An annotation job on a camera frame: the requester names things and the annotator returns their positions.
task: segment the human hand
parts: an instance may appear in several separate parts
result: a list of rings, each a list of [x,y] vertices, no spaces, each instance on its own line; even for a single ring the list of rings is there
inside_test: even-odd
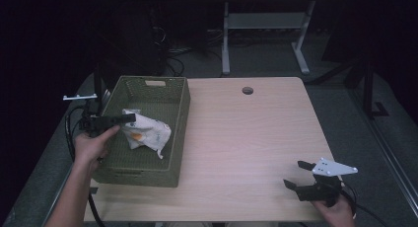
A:
[[[89,137],[87,133],[78,135],[75,139],[76,157],[74,166],[87,166],[90,168],[89,174],[92,174],[99,166],[98,158],[104,158],[107,155],[105,143],[109,138],[114,136],[119,129],[120,126],[116,125],[95,138]]]
[[[327,207],[325,201],[311,201],[325,221],[332,227],[354,227],[353,213],[350,202],[343,195],[339,195],[336,203]]]

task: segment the hole in table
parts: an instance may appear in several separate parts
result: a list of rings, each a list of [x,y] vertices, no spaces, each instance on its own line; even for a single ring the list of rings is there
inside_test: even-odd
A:
[[[251,87],[244,87],[243,93],[246,95],[251,95],[254,92],[254,90]]]

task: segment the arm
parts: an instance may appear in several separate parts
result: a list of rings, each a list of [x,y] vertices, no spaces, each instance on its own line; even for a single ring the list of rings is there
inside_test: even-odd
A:
[[[339,195],[337,202],[327,207],[324,201],[312,201],[313,206],[320,212],[325,221],[331,227],[354,227],[353,213],[350,203],[343,196]]]
[[[45,226],[83,226],[90,180],[106,155],[105,143],[119,130],[114,126],[96,138],[80,134],[75,139],[76,158],[70,176]]]

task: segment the tabletop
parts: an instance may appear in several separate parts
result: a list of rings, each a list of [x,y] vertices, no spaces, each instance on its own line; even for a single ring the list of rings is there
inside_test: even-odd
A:
[[[177,188],[98,184],[104,221],[312,221],[283,179],[314,183],[299,160],[332,160],[299,78],[188,79],[190,109]],[[243,88],[253,93],[246,95]],[[94,221],[87,207],[86,221]]]

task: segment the wicker basket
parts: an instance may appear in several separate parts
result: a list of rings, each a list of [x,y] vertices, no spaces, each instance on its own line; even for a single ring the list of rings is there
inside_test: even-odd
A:
[[[109,142],[109,154],[95,171],[98,183],[170,187],[178,186],[190,94],[185,78],[121,76],[103,115],[121,115],[139,109],[141,115],[165,122],[172,135],[160,159],[148,147],[131,150],[119,131]]]

